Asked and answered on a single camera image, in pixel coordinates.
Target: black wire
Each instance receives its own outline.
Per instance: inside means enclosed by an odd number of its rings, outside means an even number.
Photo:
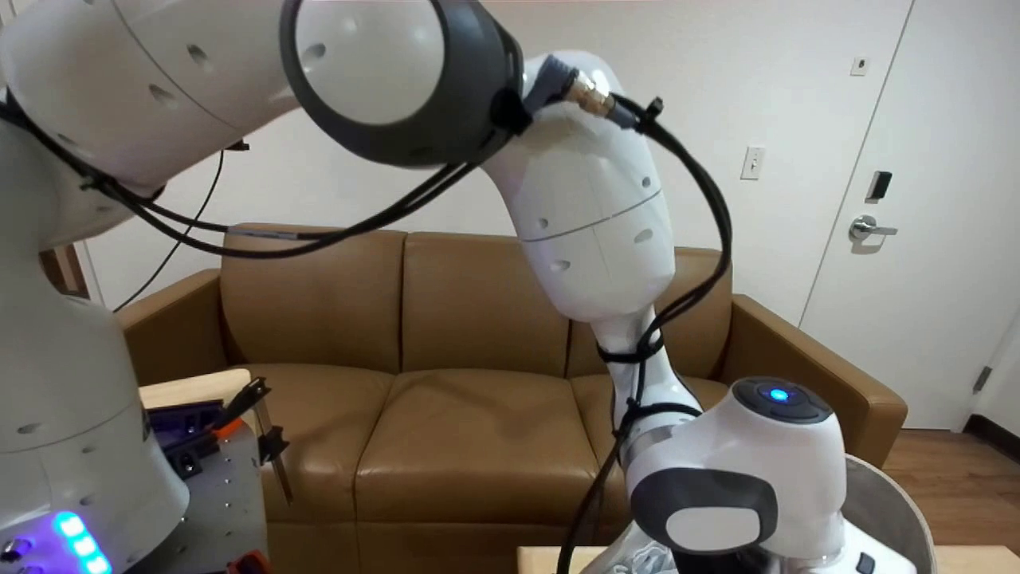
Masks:
[[[198,250],[211,250],[211,254],[223,254],[223,259],[295,259],[295,254],[308,254],[308,250],[320,250],[320,247],[328,247],[335,243],[343,243],[351,234],[361,234],[361,231],[371,231],[371,230],[378,230],[378,225],[389,225],[415,209],[422,209],[424,205],[429,205],[433,198],[441,198],[445,187],[453,187],[459,179],[466,179],[469,172],[474,168],[474,161],[454,161],[454,166],[443,166],[441,172],[433,172],[428,181],[422,181],[415,190],[409,190],[406,198],[397,198],[395,205],[389,205],[386,209],[348,225],[348,230],[331,230],[331,231],[289,231],[286,240],[295,240],[303,244],[295,247],[270,247],[270,250],[262,250],[262,247],[223,247],[223,244],[211,244],[211,243],[201,243],[195,234],[184,234],[178,230],[172,230],[168,224],[162,224],[145,200],[133,198],[129,190],[123,187],[99,187],[102,195],[122,200],[129,214],[137,214],[141,218],[145,218],[148,225],[156,225],[159,231],[198,247]]]
[[[215,176],[212,176],[212,181],[211,181],[211,190],[205,195],[205,200],[201,200],[201,208],[195,209],[195,216],[190,216],[190,218],[181,218],[181,224],[187,224],[187,225],[184,225],[184,234],[198,225],[201,214],[205,214],[205,209],[211,208],[211,200],[212,200],[212,195],[215,195],[215,187],[220,187],[220,176],[223,176],[223,158],[227,158],[227,151],[220,148]],[[145,292],[178,247],[181,247],[181,240],[165,250],[165,259],[156,264],[156,269],[152,269],[127,299],[122,299],[122,307],[116,307],[116,311],[122,311],[122,308],[129,307],[141,292]]]
[[[661,327],[665,323],[673,323],[675,315],[689,311],[699,299],[703,299],[713,283],[720,277],[726,277],[731,269],[731,259],[732,259],[732,218],[731,218],[731,208],[726,208],[726,195],[720,190],[720,183],[709,179],[709,172],[646,111],[640,107],[638,100],[623,97],[623,96],[614,96],[618,104],[623,104],[638,120],[638,133],[649,137],[652,142],[661,142],[664,148],[669,148],[694,179],[694,183],[702,187],[703,200],[706,200],[706,209],[713,216],[713,225],[720,231],[720,259],[713,264],[713,269],[699,283],[692,288],[689,292],[675,295],[669,307],[664,307],[652,323],[643,327],[643,333],[638,338],[638,387],[632,395],[632,404],[640,404],[643,397],[643,384],[646,384],[646,356],[652,353],[652,342],[661,338]],[[575,561],[575,546],[577,546],[577,533],[597,501],[597,494],[604,488],[604,478],[611,471],[611,461],[618,458],[622,451],[622,443],[627,441],[632,434],[632,425],[640,417],[627,417],[632,410],[623,410],[623,425],[614,431],[614,441],[611,441],[611,450],[607,455],[603,458],[597,478],[590,480],[575,520],[571,520],[571,528],[560,541],[560,555],[556,555],[556,574],[571,574],[571,561]]]

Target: white wall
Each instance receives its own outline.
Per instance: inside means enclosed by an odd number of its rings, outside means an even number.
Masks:
[[[1010,333],[1000,342],[993,372],[977,395],[976,413],[985,413],[997,427],[1020,437],[1020,311],[1013,315]]]
[[[664,96],[665,123],[720,179],[736,214],[736,288],[800,318],[824,234],[900,33],[882,0],[490,0],[525,55],[590,47],[635,97]],[[867,75],[851,59],[870,58]],[[745,142],[764,147],[764,176],[738,181]],[[664,157],[680,243],[713,244],[689,176]],[[165,200],[195,209],[211,161],[172,181]],[[252,133],[229,157],[207,216],[343,225],[397,198],[422,176],[366,166],[303,115]],[[498,195],[474,176],[406,230],[510,231]],[[168,247],[129,218],[91,240],[105,302],[127,295]],[[212,259],[181,250],[159,283]]]

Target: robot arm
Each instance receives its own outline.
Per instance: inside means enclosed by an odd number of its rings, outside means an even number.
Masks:
[[[57,218],[37,224],[37,230],[23,225],[15,244],[35,254],[41,244],[99,231],[123,218],[127,209],[102,195],[83,195],[83,183],[118,183],[152,198],[181,168],[300,104],[338,142],[376,161],[482,161],[498,181],[550,302],[563,315],[590,323],[607,356],[635,353],[652,332],[649,302],[675,274],[664,183],[646,142],[618,127],[635,116],[607,97],[618,89],[611,70],[590,55],[560,58],[563,65],[533,59],[521,70],[517,42],[474,0],[37,0],[0,33],[7,107],[15,107],[14,116],[23,116],[35,139],[0,123],[0,158],[15,148],[29,157],[29,172],[23,168],[15,179],[15,190],[25,198],[10,200],[57,209]],[[541,107],[547,97],[575,97],[577,104]],[[35,307],[35,315],[25,311],[33,323],[83,325],[79,332],[91,327],[111,338],[107,318],[71,308],[46,311],[62,308],[51,295],[18,302],[18,308]],[[123,364],[123,350],[91,348],[88,361]],[[745,522],[742,513],[731,513],[726,504],[702,513],[686,513],[689,507],[675,504],[664,513],[661,494],[646,496],[649,483],[702,488],[655,480],[675,468],[742,471],[764,491],[782,488],[782,476],[768,476],[760,461],[742,465],[749,455],[742,461],[720,455],[731,451],[726,437],[742,437],[745,427],[731,427],[731,417],[717,410],[692,419],[689,410],[699,402],[669,370],[664,348],[635,364],[611,361],[607,372],[618,425],[635,404],[680,404],[680,410],[640,417],[623,443],[638,522],[661,533],[669,547],[723,550],[764,541],[770,528],[738,527],[732,533],[745,536],[702,546],[703,522],[726,522],[726,515]],[[55,443],[79,441],[102,419],[127,425],[137,413],[127,404],[133,383],[122,366],[96,372],[102,387],[91,384],[91,393],[123,395],[123,402],[107,402],[118,404],[107,410],[99,402],[88,402],[91,410],[72,402],[45,404],[45,395],[57,395],[61,384],[62,379],[55,372],[33,379],[35,407],[37,417],[72,425],[62,425],[61,437],[25,434],[0,443],[0,455],[15,451],[23,465],[33,465],[33,455],[55,458],[61,455]],[[123,488],[88,509],[111,565],[127,566],[172,527],[159,513],[178,513],[184,501],[165,468],[152,461],[148,443],[123,443],[123,434],[105,441],[133,450],[133,465],[145,465],[137,471],[145,488]],[[0,465],[0,483],[29,483],[25,476],[2,476],[7,468],[14,468],[10,458]],[[99,465],[83,465],[75,476],[79,483],[35,488],[18,504],[37,513],[37,507],[66,507],[83,483],[116,483],[116,476]],[[137,496],[148,501],[152,527],[111,528],[107,522]],[[15,528],[23,515],[29,513],[14,515],[0,507],[0,533]],[[828,520],[822,539],[840,539],[839,533],[840,522]]]

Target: door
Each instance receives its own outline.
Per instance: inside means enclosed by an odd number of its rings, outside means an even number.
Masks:
[[[963,427],[1020,302],[1015,58],[1015,0],[913,0],[802,311],[912,427]],[[895,234],[851,243],[859,216]]]

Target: wooden table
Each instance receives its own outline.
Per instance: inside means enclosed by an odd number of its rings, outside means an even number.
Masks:
[[[599,547],[584,546],[575,550],[571,574],[579,574]],[[941,574],[1020,574],[1020,556],[1008,546],[938,546]],[[517,574],[555,574],[556,547],[521,546],[517,550]]]

